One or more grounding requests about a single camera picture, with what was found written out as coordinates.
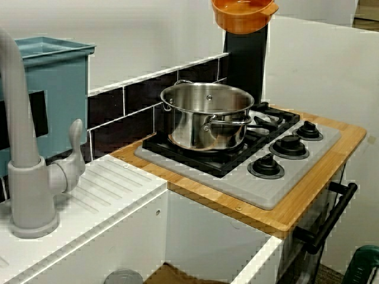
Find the toy stove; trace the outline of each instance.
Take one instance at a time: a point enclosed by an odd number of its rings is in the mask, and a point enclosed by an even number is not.
[[[300,121],[267,103],[249,111],[253,122],[232,150],[191,151],[158,132],[134,154],[172,172],[271,210],[339,140],[334,128]]]

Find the black pipe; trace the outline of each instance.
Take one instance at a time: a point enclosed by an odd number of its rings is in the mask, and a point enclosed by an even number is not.
[[[261,103],[268,25],[251,34],[226,32],[224,52],[229,52],[227,84],[242,89]]]

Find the pot rim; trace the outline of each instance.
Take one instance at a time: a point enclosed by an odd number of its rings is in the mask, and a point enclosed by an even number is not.
[[[175,88],[179,88],[180,86],[183,86],[183,85],[190,85],[190,86],[201,86],[201,85],[207,85],[207,86],[218,86],[218,87],[222,87],[222,88],[231,88],[232,90],[235,90],[235,91],[239,91],[241,92],[242,94],[244,95],[247,95],[247,96],[250,96],[251,99],[252,99],[252,102],[250,105],[248,105],[247,107],[245,108],[241,108],[241,109],[238,109],[237,111],[228,111],[228,112],[206,112],[206,111],[192,111],[190,109],[185,109],[185,108],[180,108],[178,106],[175,106],[175,105],[172,105],[170,104],[169,102],[167,102],[163,96],[164,96],[164,92],[169,92],[171,91],[172,89],[175,89]],[[174,86],[170,86],[166,89],[164,89],[161,93],[160,93],[160,99],[163,101],[164,104],[170,106],[171,108],[175,108],[175,109],[178,109],[180,111],[184,111],[184,112],[190,112],[192,114],[208,114],[208,115],[212,115],[212,114],[216,114],[216,115],[229,115],[229,114],[237,114],[238,112],[242,112],[242,111],[245,111],[247,109],[250,109],[253,105],[254,105],[254,97],[245,92],[244,90],[241,90],[239,88],[236,88],[236,87],[232,87],[232,86],[227,86],[227,85],[221,85],[221,84],[217,84],[217,83],[192,83],[192,84],[188,84],[188,83],[184,83],[184,84],[180,84],[180,85],[174,85]]]

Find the green chair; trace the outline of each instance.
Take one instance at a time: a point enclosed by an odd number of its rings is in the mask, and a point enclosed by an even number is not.
[[[374,275],[370,283],[373,282],[379,267],[379,247],[363,246],[356,250],[349,264],[342,284],[367,284],[372,271]]]

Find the gray stovetop panel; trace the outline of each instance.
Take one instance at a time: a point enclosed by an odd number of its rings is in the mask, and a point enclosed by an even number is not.
[[[298,129],[302,125],[303,121],[300,121],[280,135],[277,139],[291,135],[295,129]],[[223,178],[203,173],[197,169],[193,169],[189,166],[143,149],[141,146],[137,148],[134,154],[143,160],[164,167],[172,172],[188,177],[249,204],[265,210],[272,210],[341,137],[341,134],[337,129],[323,125],[316,126],[324,135],[324,139],[321,141],[301,141],[310,152],[308,158],[304,160],[287,160],[274,156],[274,159],[285,171],[283,177],[275,180],[261,179],[252,175],[248,172],[248,164],[270,153],[269,146],[277,139],[261,148],[253,156],[248,158]]]

